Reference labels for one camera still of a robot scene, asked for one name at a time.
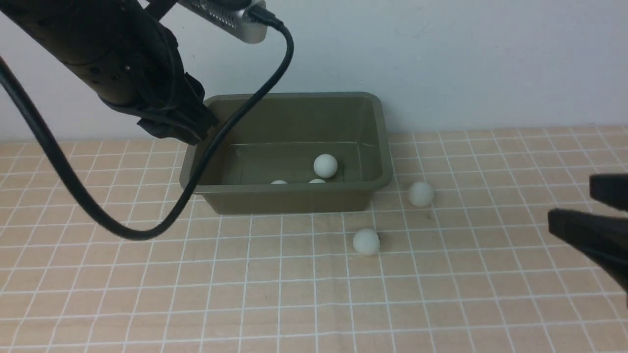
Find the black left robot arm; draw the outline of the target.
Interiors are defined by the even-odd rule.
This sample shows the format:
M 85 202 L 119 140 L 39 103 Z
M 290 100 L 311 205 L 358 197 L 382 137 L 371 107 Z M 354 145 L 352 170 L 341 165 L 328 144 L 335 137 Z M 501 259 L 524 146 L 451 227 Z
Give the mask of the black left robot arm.
M 218 124 L 175 35 L 136 0 L 3 0 L 1 11 L 155 138 L 196 145 Z

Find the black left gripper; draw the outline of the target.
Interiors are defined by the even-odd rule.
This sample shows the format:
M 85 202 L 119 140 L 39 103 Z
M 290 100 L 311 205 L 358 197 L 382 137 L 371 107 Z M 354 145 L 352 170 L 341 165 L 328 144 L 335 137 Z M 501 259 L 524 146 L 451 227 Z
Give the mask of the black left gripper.
M 218 118 L 204 105 L 202 84 L 185 71 L 174 34 L 157 20 L 133 20 L 123 43 L 120 67 L 131 96 L 103 103 L 136 116 L 155 138 L 193 146 L 207 139 Z

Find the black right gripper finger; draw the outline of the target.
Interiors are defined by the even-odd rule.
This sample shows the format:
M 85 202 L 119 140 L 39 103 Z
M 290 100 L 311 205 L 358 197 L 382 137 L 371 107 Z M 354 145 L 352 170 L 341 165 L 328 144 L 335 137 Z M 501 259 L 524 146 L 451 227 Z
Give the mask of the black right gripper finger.
M 548 231 L 598 264 L 628 291 L 628 220 L 555 208 Z
M 589 195 L 614 209 L 628 211 L 628 175 L 595 174 L 588 178 Z

